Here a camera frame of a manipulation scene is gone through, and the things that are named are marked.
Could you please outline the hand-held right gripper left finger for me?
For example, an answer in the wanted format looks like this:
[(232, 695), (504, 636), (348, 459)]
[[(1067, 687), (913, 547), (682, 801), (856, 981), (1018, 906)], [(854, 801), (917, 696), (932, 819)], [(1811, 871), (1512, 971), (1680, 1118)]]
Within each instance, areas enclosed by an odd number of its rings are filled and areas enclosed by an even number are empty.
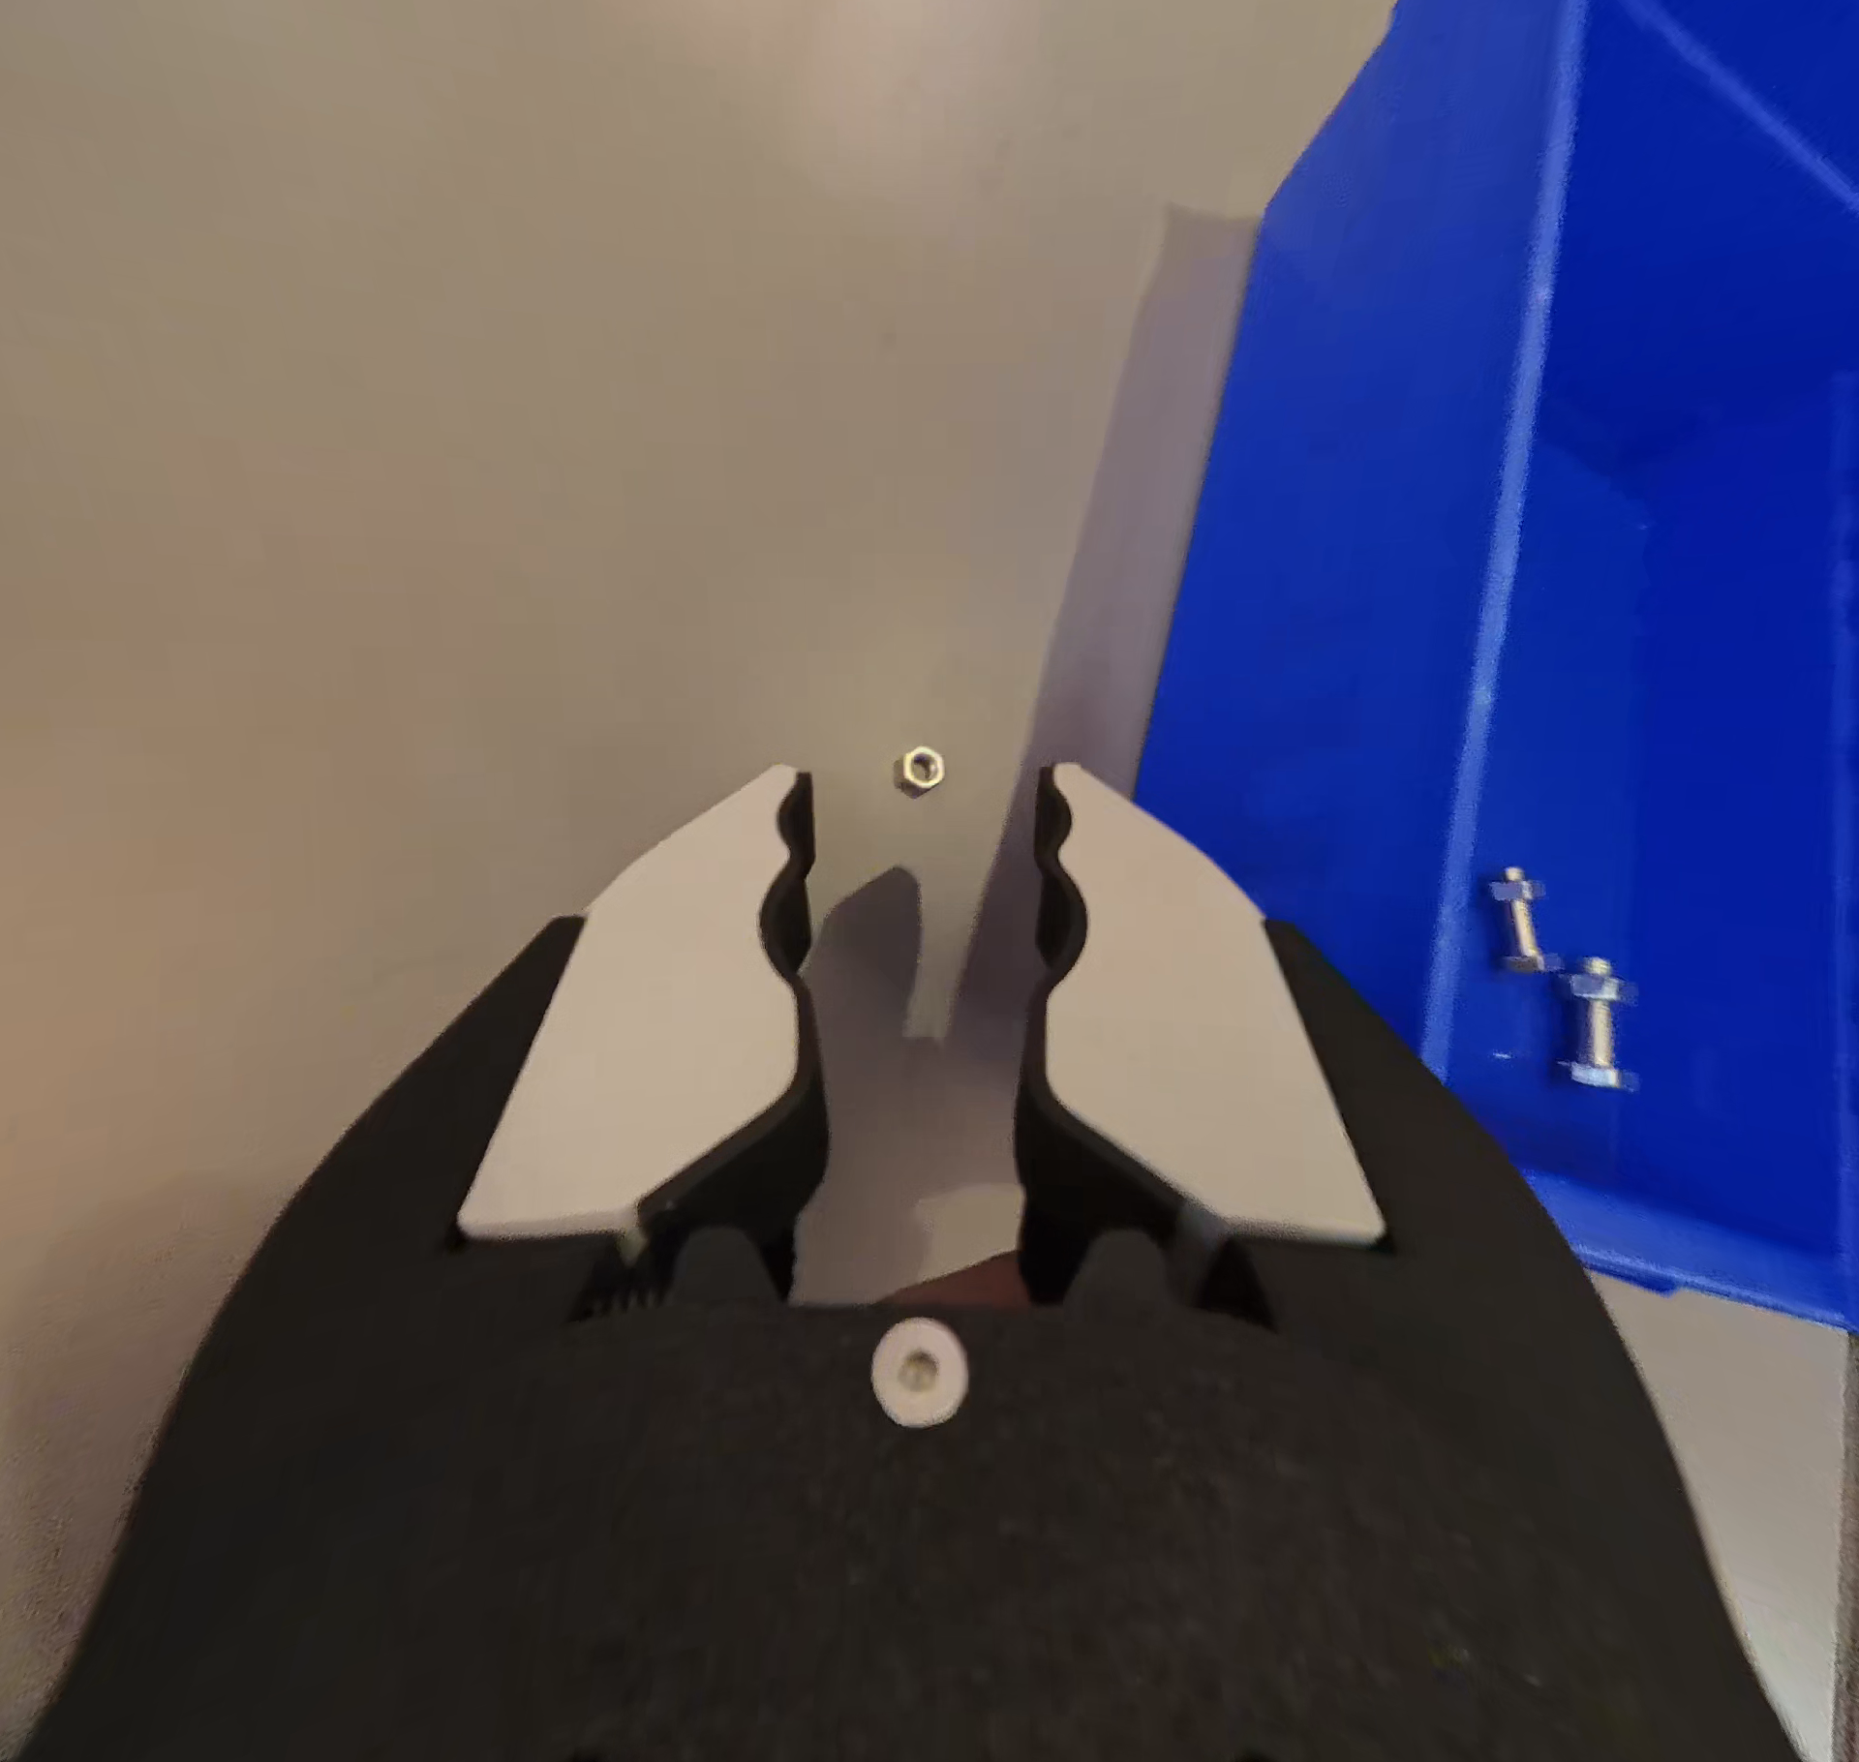
[(731, 1233), (792, 1297), (829, 1167), (814, 859), (811, 775), (778, 764), (590, 902), (456, 1209), (463, 1240), (595, 1238), (667, 1285), (686, 1245)]

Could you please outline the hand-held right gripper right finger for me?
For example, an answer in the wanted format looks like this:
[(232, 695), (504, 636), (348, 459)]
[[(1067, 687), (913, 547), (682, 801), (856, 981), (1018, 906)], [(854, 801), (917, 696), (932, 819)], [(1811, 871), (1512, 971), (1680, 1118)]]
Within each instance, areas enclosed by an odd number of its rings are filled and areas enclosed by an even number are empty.
[(1012, 1117), (1029, 1287), (1055, 1300), (1119, 1233), (1148, 1238), (1192, 1300), (1236, 1245), (1383, 1245), (1383, 1206), (1245, 888), (1073, 762), (1040, 774), (1036, 866)]

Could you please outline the blue plastic bin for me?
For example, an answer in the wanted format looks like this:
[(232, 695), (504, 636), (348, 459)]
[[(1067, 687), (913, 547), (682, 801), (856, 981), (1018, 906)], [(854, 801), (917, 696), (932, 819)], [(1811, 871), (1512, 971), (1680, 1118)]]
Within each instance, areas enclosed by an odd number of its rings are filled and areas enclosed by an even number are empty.
[[(1857, 0), (1401, 0), (1272, 194), (1137, 798), (1578, 1253), (1856, 1332)], [(1558, 1077), (1608, 957), (1636, 1092)]]

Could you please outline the grey desk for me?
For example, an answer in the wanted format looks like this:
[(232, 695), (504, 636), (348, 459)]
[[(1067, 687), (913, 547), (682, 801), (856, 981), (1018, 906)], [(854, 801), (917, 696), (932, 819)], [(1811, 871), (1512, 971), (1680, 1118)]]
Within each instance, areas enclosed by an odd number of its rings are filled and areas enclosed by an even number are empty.
[[(5, 0), (5, 1270), (130, 1347), (276, 1185), (20, 1758), (1799, 1756), (1588, 1260), (1249, 894), (1384, 1243), (1020, 1260), (1036, 789), (1153, 815), (1335, 2)], [(463, 1240), (778, 764), (792, 1297)]]

